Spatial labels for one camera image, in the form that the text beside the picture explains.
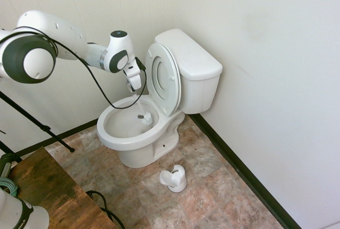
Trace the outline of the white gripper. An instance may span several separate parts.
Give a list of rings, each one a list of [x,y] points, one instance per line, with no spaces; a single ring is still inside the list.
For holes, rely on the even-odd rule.
[[[134,93],[135,90],[141,88],[140,68],[137,64],[137,58],[128,63],[123,72],[127,78],[126,84],[129,92]]]

